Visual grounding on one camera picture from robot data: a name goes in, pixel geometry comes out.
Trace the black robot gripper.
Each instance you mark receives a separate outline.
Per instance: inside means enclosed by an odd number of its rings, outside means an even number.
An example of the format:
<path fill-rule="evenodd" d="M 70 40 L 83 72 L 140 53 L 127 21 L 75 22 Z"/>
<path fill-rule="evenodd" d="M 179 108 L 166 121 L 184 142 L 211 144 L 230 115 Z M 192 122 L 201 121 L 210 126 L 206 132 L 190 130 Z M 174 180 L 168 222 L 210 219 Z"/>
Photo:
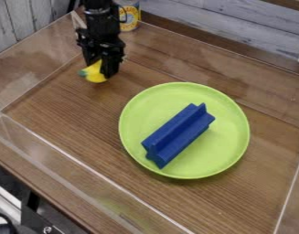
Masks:
<path fill-rule="evenodd" d="M 122 50 L 120 10 L 114 0 L 83 0 L 86 27 L 76 29 L 78 43 L 83 49 L 86 64 L 91 66 L 99 59 L 104 49 Z M 102 55 L 100 72 L 110 79 L 120 68 L 122 53 Z"/>

